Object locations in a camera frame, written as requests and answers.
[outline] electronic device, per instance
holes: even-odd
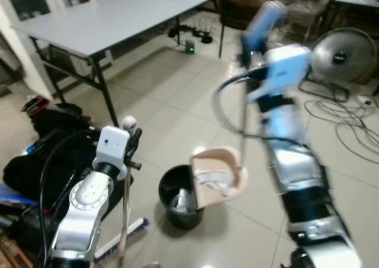
[[[187,54],[195,54],[195,43],[192,40],[185,41],[185,52]]]
[[[336,28],[313,44],[309,72],[298,87],[345,102],[350,91],[344,83],[367,83],[377,68],[377,58],[377,47],[367,33],[351,27]],[[312,88],[315,84],[321,88]]]
[[[375,109],[378,107],[375,98],[371,95],[357,95],[355,99],[361,108]]]
[[[179,28],[171,28],[168,32],[168,37],[174,38],[179,32],[191,32],[194,37],[201,38],[201,42],[205,44],[210,44],[213,42],[213,38],[209,31],[201,31],[195,27],[190,27],[189,25],[180,25]]]

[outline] white ball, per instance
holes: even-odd
[[[133,116],[126,116],[123,119],[122,127],[128,131],[130,135],[134,135],[137,130],[137,120]]]

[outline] metal pole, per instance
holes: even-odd
[[[179,23],[179,16],[176,16],[175,17],[175,21],[176,21],[176,30],[178,31],[177,33],[177,37],[178,37],[178,46],[180,45],[180,23]]]
[[[62,91],[59,89],[59,86],[58,86],[57,82],[50,76],[49,70],[48,70],[46,64],[44,63],[45,59],[44,59],[44,57],[42,55],[40,47],[37,44],[37,40],[34,37],[31,37],[31,36],[29,38],[31,39],[31,42],[33,43],[34,47],[36,48],[36,51],[37,51],[38,55],[40,56],[40,58],[42,60],[43,67],[45,68],[46,73],[47,73],[47,75],[48,75],[51,83],[53,84],[55,93],[57,94],[57,96],[58,96],[59,100],[61,101],[61,103],[65,104],[66,100],[65,100],[65,98],[64,98],[64,96],[62,94]]]
[[[131,167],[127,168],[127,176],[125,178],[124,202],[123,202],[123,228],[121,229],[121,238],[118,245],[118,266],[122,268],[124,256],[126,252],[126,242],[129,227],[129,189],[130,189]]]
[[[109,114],[111,115],[113,124],[118,127],[118,121],[117,116],[113,108],[112,100],[108,92],[107,84],[104,81],[104,77],[102,75],[102,70],[100,68],[98,60],[91,58],[92,65],[95,69],[95,72],[97,74],[97,78],[99,79],[99,84],[101,87],[102,94],[104,95],[105,103],[107,104]]]
[[[225,25],[222,24],[222,27],[221,27],[221,39],[220,39],[219,58],[221,58],[221,53],[222,53],[222,51],[223,51],[224,29],[225,29]]]
[[[246,124],[248,121],[248,84],[243,82],[243,98],[242,98],[242,112],[241,112],[241,126],[242,126],[242,138],[240,141],[240,153],[241,153],[241,166],[245,166],[245,157],[246,157]]]

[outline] floor tile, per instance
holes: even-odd
[[[232,74],[233,66],[224,62],[212,62],[174,95],[168,104],[217,123],[212,98],[219,85],[230,79]],[[231,86],[222,93],[220,101],[226,115],[235,108],[239,99],[239,86]]]
[[[358,144],[348,126],[340,129],[341,139],[348,147],[379,162],[377,156],[367,152]],[[379,165],[363,160],[345,148],[336,136],[334,124],[312,117],[308,136],[310,145],[325,166],[370,185],[378,186]]]
[[[150,225],[146,232],[140,233],[130,240],[126,250],[125,264],[132,263],[145,242],[148,241],[164,214],[164,208],[158,197],[158,184],[163,175],[163,171],[144,160],[134,160],[141,163],[142,168],[141,171],[134,170],[132,172],[134,183],[130,188],[131,214],[129,223],[131,224],[138,218],[146,217],[150,221]],[[107,241],[110,241],[121,231],[122,211],[123,201],[121,200],[102,223],[98,247],[101,247],[107,243]],[[99,264],[102,267],[108,267],[109,265],[115,264],[116,261],[117,258],[114,254],[112,257],[101,261]]]
[[[132,115],[142,125],[162,106],[155,99],[121,86],[108,84],[108,90],[119,122],[126,115]],[[67,94],[67,100],[83,108],[83,112],[93,118],[96,126],[112,125],[104,97],[98,90],[81,85]]]
[[[254,221],[224,205],[211,206],[191,231],[176,229],[165,218],[131,267],[153,262],[167,268],[269,267],[276,241],[275,233]]]
[[[192,75],[164,64],[147,64],[142,66],[139,72],[118,75],[114,83],[166,102],[191,78]]]
[[[334,172],[331,173],[329,179],[336,206],[350,230],[365,267],[377,267],[378,189]]]
[[[0,167],[3,169],[12,158],[19,156],[25,148],[38,139],[33,125],[21,108],[27,102],[21,95],[8,94],[0,98]]]
[[[219,59],[220,44],[217,41],[212,42],[206,46],[202,46],[199,53],[208,56],[209,58]],[[237,54],[241,53],[240,44],[234,41],[224,42],[220,60],[230,61]]]
[[[200,54],[194,56],[184,53],[183,47],[179,47],[179,50],[162,47],[151,61],[160,66],[164,65],[172,70],[180,70],[191,75],[197,75],[211,62],[208,57]]]
[[[290,267],[291,253],[295,251],[296,248],[296,244],[293,241],[280,237],[271,268],[280,268],[280,264],[283,264],[285,267]]]
[[[208,147],[217,130],[213,123],[164,105],[143,125],[139,155],[164,170],[188,164],[193,150]]]
[[[271,230],[280,232],[284,210],[272,180],[272,173],[268,169],[266,149],[260,141],[246,140],[246,143],[248,186],[240,197],[228,202],[228,206]],[[222,129],[212,146],[232,146],[240,150],[240,138]]]

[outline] power strip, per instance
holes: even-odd
[[[355,99],[361,108],[375,109],[378,107],[377,102],[371,95],[357,95]]]

